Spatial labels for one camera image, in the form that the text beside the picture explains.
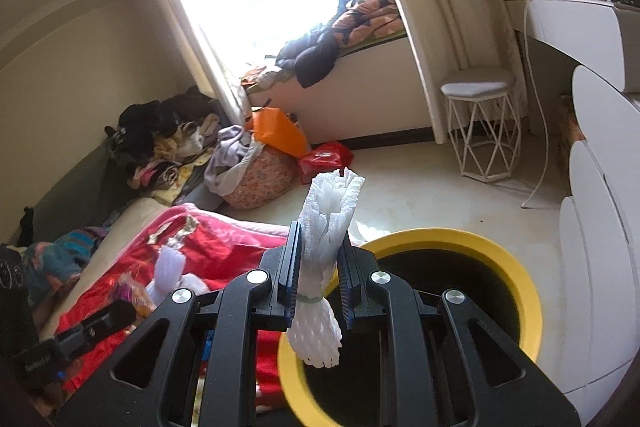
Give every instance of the yellow bucket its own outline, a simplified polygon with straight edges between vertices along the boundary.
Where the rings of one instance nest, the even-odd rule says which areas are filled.
[[[405,230],[370,241],[362,247],[372,251],[382,269],[403,277],[416,289],[441,293],[447,288],[457,287],[467,293],[518,340],[520,349],[529,358],[537,359],[542,341],[540,298],[525,268],[504,248],[480,235],[455,229]],[[412,268],[406,270],[405,266],[402,272],[399,263],[402,259],[402,263],[413,263]],[[466,276],[460,275],[465,271],[468,272]],[[427,279],[431,279],[425,282],[427,287],[420,287],[421,282]],[[486,295],[482,292],[483,282],[493,285]],[[337,285],[337,274],[334,274],[326,295],[329,296]],[[510,308],[511,312],[501,310],[502,307]],[[340,427],[340,423],[316,400],[309,387],[305,365],[289,346],[286,335],[280,338],[278,371],[287,402],[303,425]],[[336,401],[348,403],[350,397],[336,396]]]

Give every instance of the bucket rim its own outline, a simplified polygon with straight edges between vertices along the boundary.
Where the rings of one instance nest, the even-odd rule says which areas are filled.
[[[520,349],[534,362],[542,344],[542,305],[527,269],[511,253],[486,237],[458,229],[411,229],[383,235],[361,248],[376,259],[412,250],[449,250],[466,255],[488,266],[507,286],[516,304],[520,325]],[[338,285],[334,272],[325,296]],[[278,373],[289,407],[300,422],[309,427],[340,427],[316,402],[306,382],[302,360],[289,345],[287,335],[278,344]]]

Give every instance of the red blanket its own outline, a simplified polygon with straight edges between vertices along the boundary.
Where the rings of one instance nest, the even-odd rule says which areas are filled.
[[[184,237],[184,245],[179,248],[187,257],[184,272],[196,274],[212,291],[223,288],[234,277],[257,267],[265,250],[280,247],[286,242],[286,237],[244,229],[202,212],[191,204],[174,206],[138,234],[114,265],[60,317],[58,332],[108,304],[111,288],[121,274],[129,272],[135,280],[148,284],[153,278],[160,246],[185,226],[187,216],[194,217],[198,224],[193,233]],[[149,237],[154,233],[158,233],[158,238],[149,245]],[[124,332],[112,335],[85,355],[82,371],[68,382],[66,388],[74,391],[82,385],[124,338]],[[273,331],[258,332],[256,377],[262,396],[256,399],[256,405],[278,407],[284,404],[276,364],[279,338],[280,334]]]

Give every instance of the wall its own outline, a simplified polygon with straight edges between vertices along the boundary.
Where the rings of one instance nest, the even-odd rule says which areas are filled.
[[[295,80],[251,96],[295,112],[311,143],[431,126],[407,38],[340,58],[315,86]]]
[[[152,32],[164,57],[171,63],[175,72],[175,82],[180,92],[185,92],[191,86],[195,86],[195,80],[191,76],[180,50],[175,43],[171,28],[166,22],[158,0],[135,0],[140,15],[145,19],[146,27]]]
[[[105,125],[131,103],[175,94],[176,79],[134,0],[72,20],[2,69],[0,240],[101,144]]]

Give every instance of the baseboard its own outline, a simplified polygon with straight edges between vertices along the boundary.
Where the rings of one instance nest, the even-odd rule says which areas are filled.
[[[432,142],[433,129],[431,127],[420,127],[418,129],[405,129],[402,131],[384,132],[381,134],[370,134],[369,136],[358,136],[338,140],[345,147],[352,151],[358,149],[374,149],[376,147],[389,147],[390,145],[404,145],[407,143]]]

